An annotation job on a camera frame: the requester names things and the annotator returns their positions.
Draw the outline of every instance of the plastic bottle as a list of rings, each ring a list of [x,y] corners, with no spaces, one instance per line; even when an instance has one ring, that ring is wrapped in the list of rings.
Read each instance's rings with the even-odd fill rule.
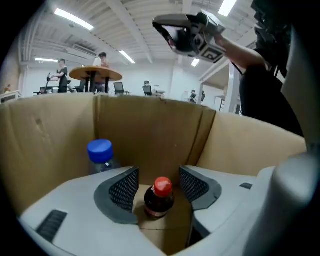
[[[114,159],[112,143],[109,140],[93,140],[88,144],[87,150],[91,160],[89,165],[90,174],[98,174],[121,167]]]
[[[160,219],[174,205],[172,182],[167,177],[159,177],[144,195],[145,213],[152,219]]]

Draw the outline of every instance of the water bottle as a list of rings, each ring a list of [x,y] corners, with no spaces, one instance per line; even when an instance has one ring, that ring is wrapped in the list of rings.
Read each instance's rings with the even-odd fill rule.
[[[90,174],[98,174],[121,167],[114,159],[112,143],[109,140],[93,140],[88,144],[87,150],[90,158]]]

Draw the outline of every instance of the desk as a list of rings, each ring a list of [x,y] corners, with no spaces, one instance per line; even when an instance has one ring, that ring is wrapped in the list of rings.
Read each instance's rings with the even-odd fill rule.
[[[0,104],[3,104],[10,100],[17,100],[22,98],[20,91],[7,91],[4,94],[0,95]]]
[[[85,80],[85,92],[95,92],[95,83],[105,83],[105,92],[108,93],[109,81],[119,81],[122,75],[103,66],[83,66],[73,69],[69,76],[76,80]]]
[[[165,97],[165,91],[164,90],[152,90],[152,96],[158,97],[158,98],[164,98]]]

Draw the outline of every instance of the black vent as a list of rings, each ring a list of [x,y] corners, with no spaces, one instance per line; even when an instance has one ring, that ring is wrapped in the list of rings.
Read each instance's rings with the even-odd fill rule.
[[[67,216],[66,212],[53,210],[44,219],[36,232],[48,242],[52,242]]]
[[[252,184],[245,182],[245,183],[242,183],[242,184],[240,185],[240,187],[241,187],[241,188],[244,188],[244,189],[247,189],[247,190],[250,190],[251,187],[252,187]]]
[[[190,203],[209,191],[209,185],[206,182],[183,169],[180,169],[180,185]]]
[[[136,170],[110,187],[110,199],[115,205],[131,213],[138,188],[139,172]]]

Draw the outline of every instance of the fluorescent light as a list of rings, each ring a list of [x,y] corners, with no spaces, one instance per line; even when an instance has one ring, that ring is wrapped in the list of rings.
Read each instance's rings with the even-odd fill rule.
[[[135,61],[124,51],[121,50],[120,53],[127,58],[128,61],[130,61],[132,64],[135,64]]]
[[[191,66],[194,66],[194,67],[195,67],[196,65],[198,65],[199,61],[200,61],[200,59],[195,58],[195,59],[192,61]]]
[[[58,62],[57,59],[49,59],[49,58],[34,58],[36,62]]]
[[[61,16],[69,21],[72,21],[74,23],[77,23],[78,25],[86,28],[87,30],[92,30],[94,27],[91,26],[89,23],[85,22],[84,20],[70,14],[69,12],[66,12],[64,10],[61,10],[57,8],[54,12],[55,15]]]
[[[237,0],[224,0],[220,10],[219,10],[219,14],[228,17],[230,11],[232,10],[232,8],[234,7],[235,3]]]

